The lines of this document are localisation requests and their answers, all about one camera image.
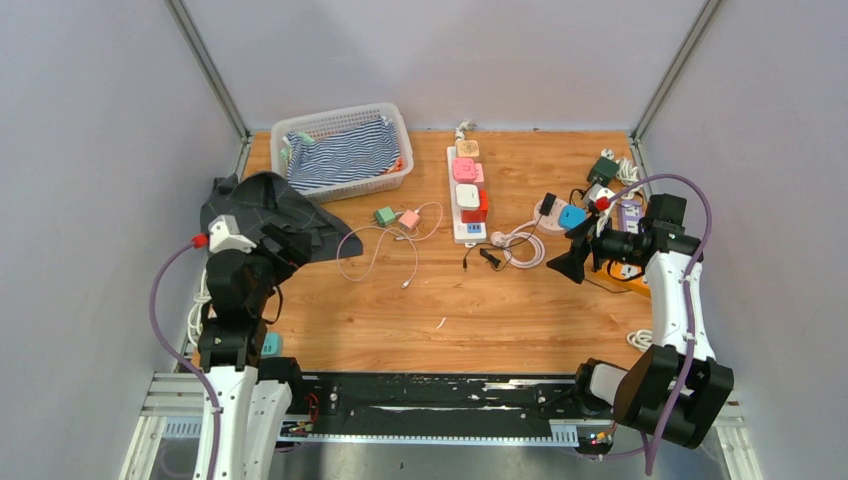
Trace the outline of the purple power strip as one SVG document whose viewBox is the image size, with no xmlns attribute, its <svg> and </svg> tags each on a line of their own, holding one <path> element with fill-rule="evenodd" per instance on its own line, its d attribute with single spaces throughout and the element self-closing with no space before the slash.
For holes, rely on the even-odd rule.
<svg viewBox="0 0 848 480">
<path fill-rule="evenodd" d="M 640 231 L 640 220 L 644 215 L 641 202 L 636 200 L 623 200 L 619 204 L 618 228 L 629 233 Z"/>
</svg>

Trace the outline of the salmon plug adapter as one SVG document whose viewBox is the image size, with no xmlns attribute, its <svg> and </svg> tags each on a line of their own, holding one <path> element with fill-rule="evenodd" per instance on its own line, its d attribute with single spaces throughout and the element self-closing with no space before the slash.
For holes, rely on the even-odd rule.
<svg viewBox="0 0 848 480">
<path fill-rule="evenodd" d="M 420 215 L 413 210 L 405 210 L 397 218 L 401 228 L 407 232 L 415 230 L 420 223 L 420 220 Z"/>
</svg>

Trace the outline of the orange power strip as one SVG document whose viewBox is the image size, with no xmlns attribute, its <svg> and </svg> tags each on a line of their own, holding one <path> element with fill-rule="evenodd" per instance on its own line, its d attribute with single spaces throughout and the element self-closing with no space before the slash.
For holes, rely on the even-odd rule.
<svg viewBox="0 0 848 480">
<path fill-rule="evenodd" d="M 593 281 L 602 281 L 615 285 L 619 290 L 631 291 L 647 298 L 651 297 L 650 288 L 643 271 L 638 266 L 607 261 L 597 271 L 588 272 Z"/>
</svg>

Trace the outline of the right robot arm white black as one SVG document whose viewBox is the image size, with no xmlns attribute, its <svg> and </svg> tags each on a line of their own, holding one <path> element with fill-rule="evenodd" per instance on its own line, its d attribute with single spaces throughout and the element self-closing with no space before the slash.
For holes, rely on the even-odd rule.
<svg viewBox="0 0 848 480">
<path fill-rule="evenodd" d="M 652 343 L 624 369 L 591 358 L 579 365 L 571 403 L 584 417 L 609 411 L 615 423 L 668 442 L 698 447 L 734 387 L 731 368 L 716 361 L 704 328 L 699 281 L 700 239 L 683 226 L 687 201 L 652 197 L 637 232 L 599 229 L 593 211 L 566 233 L 567 253 L 548 268 L 576 283 L 586 278 L 585 263 L 599 269 L 607 261 L 638 266 L 650 291 Z"/>
</svg>

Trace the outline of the dark green plug adapter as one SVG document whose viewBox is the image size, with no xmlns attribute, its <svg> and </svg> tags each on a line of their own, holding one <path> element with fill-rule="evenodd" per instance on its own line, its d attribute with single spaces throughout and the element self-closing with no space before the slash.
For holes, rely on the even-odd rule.
<svg viewBox="0 0 848 480">
<path fill-rule="evenodd" d="M 601 156 L 589 170 L 587 182 L 590 186 L 600 185 L 602 187 L 608 187 L 618 174 L 619 169 L 619 164 L 614 160 Z"/>
</svg>

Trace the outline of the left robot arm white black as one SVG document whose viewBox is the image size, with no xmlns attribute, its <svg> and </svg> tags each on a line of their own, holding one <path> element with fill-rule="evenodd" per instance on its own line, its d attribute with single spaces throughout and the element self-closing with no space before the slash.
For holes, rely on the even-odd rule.
<svg viewBox="0 0 848 480">
<path fill-rule="evenodd" d="M 311 260 L 311 237 L 265 225 L 257 241 L 222 215 L 209 226 L 201 310 L 199 379 L 204 388 L 197 479 L 265 479 L 286 413 L 307 404 L 296 359 L 265 358 L 263 312 L 280 284 Z"/>
</svg>

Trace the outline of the teal power strip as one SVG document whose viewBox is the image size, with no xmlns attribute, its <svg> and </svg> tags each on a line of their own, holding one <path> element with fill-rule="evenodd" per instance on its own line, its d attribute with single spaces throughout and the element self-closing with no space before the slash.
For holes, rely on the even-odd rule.
<svg viewBox="0 0 848 480">
<path fill-rule="evenodd" d="M 283 339 L 275 332 L 269 332 L 265 335 L 261 349 L 262 358 L 279 357 L 283 350 Z"/>
</svg>

